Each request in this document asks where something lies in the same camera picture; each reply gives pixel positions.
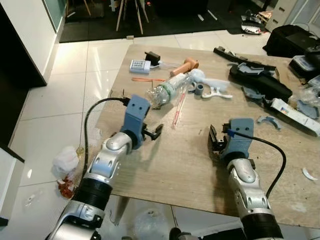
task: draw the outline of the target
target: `black cable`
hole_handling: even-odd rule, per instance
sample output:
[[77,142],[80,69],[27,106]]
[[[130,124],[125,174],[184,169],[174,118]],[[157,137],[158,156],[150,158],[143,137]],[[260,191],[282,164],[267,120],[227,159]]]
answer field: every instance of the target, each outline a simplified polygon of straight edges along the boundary
[[248,136],[248,135],[242,134],[242,133],[240,133],[240,132],[236,132],[236,131],[232,131],[232,133],[234,133],[235,135],[238,135],[238,136],[247,138],[247,139],[252,139],[252,140],[256,140],[256,141],[258,141],[258,142],[267,144],[267,145],[269,145],[269,146],[277,149],[277,150],[281,153],[281,155],[282,155],[282,165],[281,165],[281,168],[280,168],[278,174],[276,175],[275,179],[274,179],[273,182],[271,183],[268,191],[266,192],[266,197],[269,198],[269,195],[270,195],[272,189],[274,188],[274,186],[276,185],[277,181],[279,180],[279,178],[281,177],[282,173],[284,172],[284,170],[285,170],[285,168],[286,168],[287,157],[286,157],[285,152],[284,152],[280,147],[278,147],[278,146],[275,145],[274,143],[269,142],[269,141],[267,141],[267,140],[264,140],[264,139],[261,139],[261,138],[255,137],[255,136]]
[[84,175],[86,174],[86,171],[88,169],[88,158],[89,158],[89,151],[88,151],[88,131],[87,131],[87,123],[88,123],[88,118],[89,115],[91,113],[91,111],[100,103],[103,102],[107,102],[107,101],[120,101],[123,103],[123,105],[127,106],[130,98],[127,97],[108,97],[108,98],[104,98],[101,99],[99,101],[97,101],[95,104],[93,104],[90,109],[88,110],[88,112],[85,115],[85,120],[84,120],[84,166],[83,166],[83,171],[82,171],[82,178],[84,177]]

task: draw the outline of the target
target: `white plastic clip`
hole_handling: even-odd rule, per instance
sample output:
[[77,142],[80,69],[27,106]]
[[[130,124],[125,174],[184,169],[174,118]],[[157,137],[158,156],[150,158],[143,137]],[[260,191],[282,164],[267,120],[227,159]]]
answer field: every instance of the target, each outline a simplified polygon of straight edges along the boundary
[[221,98],[224,98],[224,99],[232,99],[232,95],[224,95],[222,93],[220,93],[220,87],[217,87],[216,88],[216,91],[215,91],[215,88],[214,87],[210,87],[210,90],[211,92],[210,93],[204,93],[202,94],[202,98],[203,99],[208,99],[208,98],[211,98],[211,97],[214,97],[214,96],[218,96],[218,97],[221,97]]

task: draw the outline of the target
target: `table leg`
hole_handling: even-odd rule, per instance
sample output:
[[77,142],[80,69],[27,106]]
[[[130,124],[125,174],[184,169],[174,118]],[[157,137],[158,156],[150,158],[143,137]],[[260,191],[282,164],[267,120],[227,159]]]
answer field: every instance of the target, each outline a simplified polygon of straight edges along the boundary
[[111,220],[114,225],[118,226],[120,223],[120,220],[126,210],[126,207],[129,202],[129,197],[126,196],[119,196],[119,200],[116,203],[115,207],[115,213],[112,215],[114,216],[114,220]]
[[141,34],[143,35],[144,34],[144,30],[142,29],[139,6],[138,6],[138,3],[137,3],[137,0],[134,0],[134,1],[135,1],[135,7],[136,7],[136,14],[138,15],[138,21],[139,21],[139,25],[140,25]]
[[148,19],[147,13],[146,13],[145,0],[140,0],[140,4],[141,4],[141,8],[142,8],[144,17],[146,19],[146,22],[149,23],[149,19]]
[[115,0],[110,0],[111,1],[111,11],[115,12],[116,11],[116,4],[115,4]]
[[118,22],[116,23],[116,31],[118,32],[119,29],[119,24],[120,24],[120,19],[121,19],[121,14],[122,14],[122,8],[124,7],[124,1],[125,0],[121,0],[121,4],[120,4],[120,11],[119,11],[119,16],[118,16]]
[[124,0],[123,20],[126,20],[128,0]]
[[264,5],[262,7],[263,12],[267,10],[267,7],[270,5],[270,3],[271,3],[271,0],[265,0]]
[[91,12],[89,10],[88,4],[87,4],[87,0],[83,0],[84,1],[84,5],[86,7],[86,10],[88,11],[89,16],[91,16]]
[[65,10],[65,17],[69,14],[69,0],[66,0],[66,10]]

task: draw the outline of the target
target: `plastic bag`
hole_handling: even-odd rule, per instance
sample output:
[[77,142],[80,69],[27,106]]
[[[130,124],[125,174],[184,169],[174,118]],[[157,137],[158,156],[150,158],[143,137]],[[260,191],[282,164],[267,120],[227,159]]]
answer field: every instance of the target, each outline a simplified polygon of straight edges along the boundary
[[79,158],[73,146],[66,146],[54,159],[53,165],[59,173],[68,174],[77,167]]
[[320,87],[303,87],[297,95],[293,95],[291,100],[297,102],[302,100],[305,104],[320,108]]

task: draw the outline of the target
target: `silver robot arm segment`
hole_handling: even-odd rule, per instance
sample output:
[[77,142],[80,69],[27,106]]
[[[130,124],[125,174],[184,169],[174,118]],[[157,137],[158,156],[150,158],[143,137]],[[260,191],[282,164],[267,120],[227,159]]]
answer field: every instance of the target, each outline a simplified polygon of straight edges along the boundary
[[94,157],[46,240],[101,240],[96,229],[104,220],[121,160],[143,144],[145,135],[156,140],[162,132],[162,124],[155,132],[148,131],[144,119],[149,109],[150,103],[146,99],[132,96],[120,132],[103,142],[101,151]]

